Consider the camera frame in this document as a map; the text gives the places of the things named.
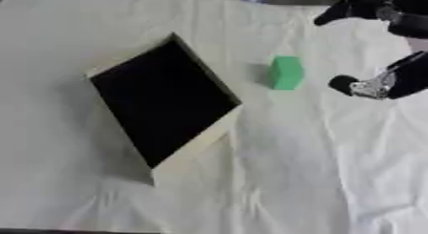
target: foam cube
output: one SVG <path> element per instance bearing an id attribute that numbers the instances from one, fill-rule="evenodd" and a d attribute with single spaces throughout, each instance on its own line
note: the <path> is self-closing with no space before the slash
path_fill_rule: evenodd
<path id="1" fill-rule="evenodd" d="M 303 79 L 303 67 L 295 56 L 276 56 L 270 67 L 273 89 L 294 90 Z"/>

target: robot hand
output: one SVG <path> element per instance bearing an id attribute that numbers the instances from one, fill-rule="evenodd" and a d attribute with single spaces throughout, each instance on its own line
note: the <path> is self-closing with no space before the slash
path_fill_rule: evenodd
<path id="1" fill-rule="evenodd" d="M 378 0 L 340 0 L 318 16 L 314 23 L 323 26 L 331 21 L 349 17 L 377 19 L 377 7 Z"/>
<path id="2" fill-rule="evenodd" d="M 428 38 L 428 0 L 340 0 L 318 16 L 314 23 L 358 17 L 390 23 L 389 32 L 414 38 Z"/>
<path id="3" fill-rule="evenodd" d="M 428 52 L 414 53 L 390 65 L 377 77 L 359 81 L 340 75 L 329 84 L 348 96 L 372 99 L 398 99 L 421 92 L 428 88 Z"/>

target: white cloth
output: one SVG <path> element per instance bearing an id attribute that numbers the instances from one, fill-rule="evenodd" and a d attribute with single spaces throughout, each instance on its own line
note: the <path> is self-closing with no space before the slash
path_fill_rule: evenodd
<path id="1" fill-rule="evenodd" d="M 336 74 L 407 55 L 380 22 L 315 28 L 322 8 L 236 0 L 4 0 L 0 4 L 0 226 L 212 234 L 427 229 L 426 93 L 342 96 Z M 245 103 L 236 130 L 152 188 L 82 72 L 180 34 Z M 305 80 L 267 86 L 297 55 Z"/>

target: cardboard box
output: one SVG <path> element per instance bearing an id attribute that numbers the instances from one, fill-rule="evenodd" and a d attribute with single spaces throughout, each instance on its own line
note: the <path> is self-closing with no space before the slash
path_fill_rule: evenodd
<path id="1" fill-rule="evenodd" d="M 242 104 L 176 34 L 87 76 L 152 168 L 155 182 L 173 180 L 227 133 Z"/>

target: green cube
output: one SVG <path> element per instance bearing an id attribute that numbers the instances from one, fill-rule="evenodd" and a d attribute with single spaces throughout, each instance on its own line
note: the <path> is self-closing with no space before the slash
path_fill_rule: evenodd
<path id="1" fill-rule="evenodd" d="M 270 67 L 275 90 L 294 90 L 303 79 L 303 67 L 295 56 L 276 56 Z"/>

